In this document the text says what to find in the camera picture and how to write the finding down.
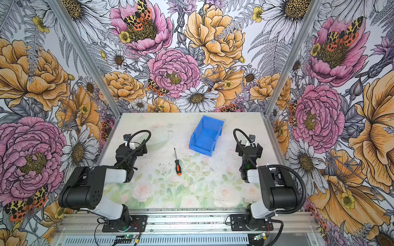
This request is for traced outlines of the orange black handled screwdriver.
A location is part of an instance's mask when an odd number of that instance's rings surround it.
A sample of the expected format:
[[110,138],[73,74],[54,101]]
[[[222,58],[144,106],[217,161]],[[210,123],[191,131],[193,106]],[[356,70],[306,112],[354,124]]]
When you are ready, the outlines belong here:
[[175,170],[178,176],[182,175],[182,169],[180,166],[180,160],[178,159],[176,149],[174,148],[174,155],[175,155]]

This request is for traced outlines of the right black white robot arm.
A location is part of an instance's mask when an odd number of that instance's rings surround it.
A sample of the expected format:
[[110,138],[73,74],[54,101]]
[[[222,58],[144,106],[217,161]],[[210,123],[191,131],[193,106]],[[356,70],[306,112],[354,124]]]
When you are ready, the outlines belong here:
[[237,142],[236,152],[242,157],[241,178],[246,183],[260,185],[262,199],[247,206],[243,224],[250,230],[269,229],[266,223],[278,214],[292,214],[306,201],[303,179],[294,170],[283,165],[257,166],[261,158],[260,145]]

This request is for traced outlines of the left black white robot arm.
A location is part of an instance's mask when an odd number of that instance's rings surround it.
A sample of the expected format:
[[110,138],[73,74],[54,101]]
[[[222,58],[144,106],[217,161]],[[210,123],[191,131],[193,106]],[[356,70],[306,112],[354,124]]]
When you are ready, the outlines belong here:
[[137,157],[146,153],[145,143],[134,149],[123,143],[116,150],[117,162],[113,166],[75,168],[59,195],[58,204],[62,208],[89,211],[105,218],[110,226],[127,230],[132,225],[128,207],[105,197],[104,187],[110,183],[129,183]]

